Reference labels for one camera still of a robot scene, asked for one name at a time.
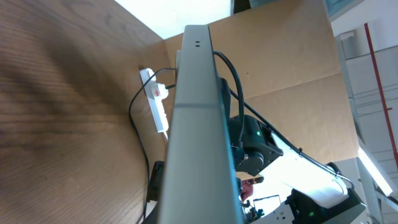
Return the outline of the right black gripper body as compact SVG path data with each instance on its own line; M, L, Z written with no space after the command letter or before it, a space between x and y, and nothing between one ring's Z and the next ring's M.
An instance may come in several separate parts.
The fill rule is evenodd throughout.
M224 78L220 78L221 81L221 96L224 104L224 111L226 116L226 122L230 121L230 106L231 106L231 93L228 86L228 82ZM152 173L150 175L149 188L147 194L147 202L151 200L158 202L160 199L160 192L162 186L162 178L164 172L164 161L156 161L154 163Z

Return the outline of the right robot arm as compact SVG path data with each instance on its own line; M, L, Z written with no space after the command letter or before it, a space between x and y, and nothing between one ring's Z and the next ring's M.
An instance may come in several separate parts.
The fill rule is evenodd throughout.
M243 223L220 80L178 78L156 223ZM269 223L350 223L365 209L344 182L292 150L266 170L292 188Z

